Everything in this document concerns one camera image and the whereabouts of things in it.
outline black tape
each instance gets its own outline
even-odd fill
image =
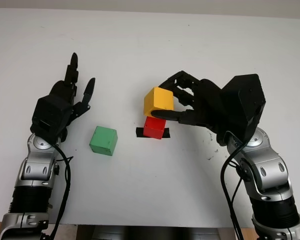
[[[148,136],[144,135],[144,128],[143,127],[136,127],[135,128],[135,134],[137,138],[149,138]],[[163,135],[162,135],[163,139],[169,139],[170,138],[170,130],[169,128],[165,128]]]

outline white tabletop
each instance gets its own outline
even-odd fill
[[[91,77],[96,85],[91,110],[62,144],[74,156],[62,223],[231,226],[220,184],[228,153],[214,134],[168,122],[171,138],[136,138],[144,96],[180,70],[220,87],[235,75],[259,74],[267,100],[259,126],[288,166],[300,213],[300,20],[0,9],[0,221],[27,155],[37,99],[64,78],[72,52],[79,59],[76,100]],[[96,126],[117,130],[112,157],[91,151]],[[226,179],[232,193],[238,176],[228,170]],[[52,222],[64,188],[62,174],[50,199]],[[235,209],[241,226],[251,227],[243,186]]]

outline black cable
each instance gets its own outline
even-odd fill
[[[238,184],[236,185],[235,190],[234,190],[234,192],[233,192],[233,195],[232,195],[232,198],[231,198],[231,204],[232,204],[232,205],[234,204],[235,197],[236,197],[236,194],[237,194],[237,192],[238,192],[238,189],[239,189],[239,187],[240,187],[241,182],[242,182],[242,177],[240,177],[240,180],[239,180]]]
[[[70,185],[71,185],[71,169],[70,169],[70,161],[73,158],[72,157],[66,157],[66,155],[64,154],[64,152],[55,144],[52,145],[58,152],[59,154],[62,156],[64,163],[65,163],[65,170],[64,170],[64,178],[65,178],[65,190],[64,190],[64,194],[63,194],[63,198],[62,198],[62,202],[60,205],[60,209],[59,209],[59,213],[58,216],[56,218],[55,221],[55,225],[53,228],[53,231],[50,235],[51,240],[54,240],[61,218],[64,215],[65,209],[66,209],[66,204],[67,204],[67,200],[68,200],[68,196],[69,196],[69,191],[70,191]]]
[[[239,223],[238,223],[238,219],[234,210],[234,207],[232,205],[227,187],[226,187],[226,183],[225,183],[225,172],[227,169],[228,164],[232,161],[233,158],[235,158],[235,156],[247,145],[247,142],[244,142],[243,144],[241,144],[236,150],[233,151],[233,153],[230,154],[230,156],[226,159],[226,161],[224,162],[224,164],[222,165],[221,168],[221,173],[220,173],[220,180],[221,180],[221,186],[230,210],[230,217],[232,220],[232,224],[236,233],[236,237],[238,238],[238,240],[244,240],[244,237],[242,235]]]

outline white wall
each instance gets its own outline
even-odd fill
[[[0,0],[0,8],[213,14],[300,19],[300,0]]]

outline stacked blocks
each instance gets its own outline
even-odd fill
[[[90,141],[90,148],[97,154],[112,156],[118,141],[115,129],[97,126]]]
[[[174,94],[172,91],[154,87],[144,98],[143,113],[146,120],[143,128],[143,135],[146,137],[161,139],[166,120],[155,118],[151,115],[154,110],[174,110]]]

